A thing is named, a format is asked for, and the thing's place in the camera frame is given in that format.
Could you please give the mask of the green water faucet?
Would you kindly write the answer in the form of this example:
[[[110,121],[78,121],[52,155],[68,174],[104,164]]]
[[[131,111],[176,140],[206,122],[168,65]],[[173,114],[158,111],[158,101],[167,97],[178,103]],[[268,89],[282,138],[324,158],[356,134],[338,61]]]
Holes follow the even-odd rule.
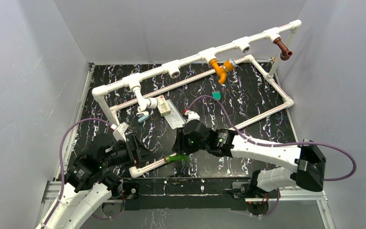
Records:
[[[187,155],[184,154],[174,154],[174,155],[170,155],[164,158],[164,161],[166,163],[171,163],[174,161],[185,161],[188,162],[190,161],[190,158]]]

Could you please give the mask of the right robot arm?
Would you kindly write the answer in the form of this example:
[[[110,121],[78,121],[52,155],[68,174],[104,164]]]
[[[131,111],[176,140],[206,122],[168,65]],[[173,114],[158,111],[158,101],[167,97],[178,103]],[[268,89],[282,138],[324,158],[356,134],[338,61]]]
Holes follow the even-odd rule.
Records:
[[[242,137],[234,130],[213,130],[192,120],[177,129],[172,151],[189,155],[199,150],[217,157],[248,158],[276,165],[274,169],[252,173],[248,188],[256,198],[281,187],[323,190],[326,157],[314,142],[287,146]]]

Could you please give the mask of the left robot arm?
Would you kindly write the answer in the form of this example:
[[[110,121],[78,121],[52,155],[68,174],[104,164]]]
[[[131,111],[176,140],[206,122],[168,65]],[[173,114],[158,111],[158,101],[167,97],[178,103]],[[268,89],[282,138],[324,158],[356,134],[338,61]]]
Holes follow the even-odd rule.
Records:
[[[136,135],[125,142],[97,135],[68,165],[59,194],[37,228],[79,229],[105,200],[125,195],[121,177],[106,169],[136,166],[150,154]]]

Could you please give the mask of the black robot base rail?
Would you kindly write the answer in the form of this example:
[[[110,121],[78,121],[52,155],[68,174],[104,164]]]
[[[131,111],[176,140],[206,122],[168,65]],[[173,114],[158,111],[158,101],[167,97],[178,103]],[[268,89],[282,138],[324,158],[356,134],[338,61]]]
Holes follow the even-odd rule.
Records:
[[[127,211],[144,209],[227,208],[261,216],[268,212],[271,194],[250,189],[248,178],[125,178],[120,197]]]

